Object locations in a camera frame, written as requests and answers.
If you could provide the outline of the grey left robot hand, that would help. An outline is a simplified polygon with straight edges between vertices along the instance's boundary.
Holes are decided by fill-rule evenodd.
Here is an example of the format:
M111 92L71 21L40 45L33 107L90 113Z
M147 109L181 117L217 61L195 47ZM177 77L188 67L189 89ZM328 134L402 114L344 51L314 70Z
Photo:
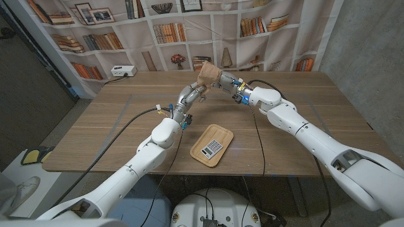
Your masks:
M202 92L204 91L206 91L206 86L197 86L197 82L184 87L172 111L172 119L181 123L186 118L186 113L192 107L193 102L203 97Z

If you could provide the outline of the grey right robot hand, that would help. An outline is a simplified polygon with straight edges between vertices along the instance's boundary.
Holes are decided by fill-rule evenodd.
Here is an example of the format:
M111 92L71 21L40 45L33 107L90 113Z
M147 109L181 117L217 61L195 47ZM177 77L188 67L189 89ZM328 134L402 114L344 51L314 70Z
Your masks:
M214 82L212 87L222 89L224 92L231 95L241 95L247 97L250 97L251 93L253 92L253 90L248 87L245 82L227 71L222 72L218 81Z

